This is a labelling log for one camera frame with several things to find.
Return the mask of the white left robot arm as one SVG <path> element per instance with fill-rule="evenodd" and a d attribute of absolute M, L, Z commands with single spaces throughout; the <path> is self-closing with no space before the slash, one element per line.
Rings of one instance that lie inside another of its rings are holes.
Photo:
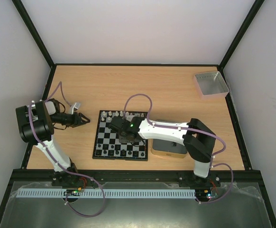
<path fill-rule="evenodd" d="M 89 123 L 89 118 L 77 112 L 79 107 L 80 104 L 75 103 L 67 113 L 61 102 L 51 98 L 16 108 L 21 139 L 36 146 L 46 155 L 54 167 L 56 179 L 65 173 L 74 175 L 78 173 L 75 164 L 55 140 L 54 132 L 55 124 L 60 124 L 65 128 L 75 128 Z"/>

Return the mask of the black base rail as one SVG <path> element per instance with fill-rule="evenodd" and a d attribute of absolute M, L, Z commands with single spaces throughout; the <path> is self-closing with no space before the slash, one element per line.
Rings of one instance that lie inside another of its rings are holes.
<path fill-rule="evenodd" d="M 206 179 L 195 177 L 192 171 L 109 171 L 109 170 L 79 170 L 79 173 L 93 177 L 101 185 L 107 182 L 115 183 L 165 183 L 178 184 L 180 187 L 205 189 L 221 183 L 231 182 L 230 171 L 210 171 Z M 14 182 L 49 182 L 52 186 L 62 188 L 83 186 L 83 181 L 74 175 L 55 177 L 53 170 L 23 170 L 15 169 L 9 180 Z"/>

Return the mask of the pink metal tin lid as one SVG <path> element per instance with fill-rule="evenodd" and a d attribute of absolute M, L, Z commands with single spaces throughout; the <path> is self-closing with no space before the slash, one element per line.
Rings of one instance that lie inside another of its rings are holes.
<path fill-rule="evenodd" d="M 201 99 L 223 98 L 230 92 L 219 71 L 195 74 L 193 81 Z"/>

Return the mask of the gold metal tin with pieces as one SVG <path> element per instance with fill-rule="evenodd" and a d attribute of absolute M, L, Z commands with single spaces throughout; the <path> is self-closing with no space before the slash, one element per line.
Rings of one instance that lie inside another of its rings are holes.
<path fill-rule="evenodd" d="M 185 146 L 178 144 L 173 146 L 172 141 L 153 139 L 151 152 L 154 155 L 168 156 L 173 158 L 184 158 L 187 155 Z"/>

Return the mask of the black and grey chessboard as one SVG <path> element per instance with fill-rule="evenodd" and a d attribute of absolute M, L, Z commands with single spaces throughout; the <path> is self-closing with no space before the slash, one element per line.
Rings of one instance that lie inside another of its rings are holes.
<path fill-rule="evenodd" d="M 93 149 L 92 158 L 93 159 L 110 159 L 110 160 L 133 160 L 133 161 L 147 161 L 148 160 L 148 142 L 147 140 L 142 140 L 139 143 L 126 143 L 121 144 L 119 142 L 119 135 L 115 132 L 112 132 L 109 129 L 109 125 L 115 116 L 126 116 L 128 121 L 135 116 L 145 117 L 147 115 L 146 112 L 123 112 L 116 110 L 100 110 L 98 125 L 95 135 L 95 144 Z M 116 150 L 115 145 L 120 145 L 120 149 Z M 121 151 L 126 151 L 126 156 L 121 156 Z M 109 151 L 114 151 L 113 156 L 109 156 Z M 138 156 L 133 156 L 133 152 L 138 152 Z"/>

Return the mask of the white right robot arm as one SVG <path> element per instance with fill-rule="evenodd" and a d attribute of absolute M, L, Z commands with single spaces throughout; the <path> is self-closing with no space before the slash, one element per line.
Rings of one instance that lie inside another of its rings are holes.
<path fill-rule="evenodd" d="M 131 120 L 115 116 L 108 128 L 129 143 L 157 139 L 184 146 L 194 160 L 194 183 L 203 186 L 210 180 L 210 164 L 217 137 L 200 120 L 192 118 L 188 123 L 173 123 L 138 116 Z"/>

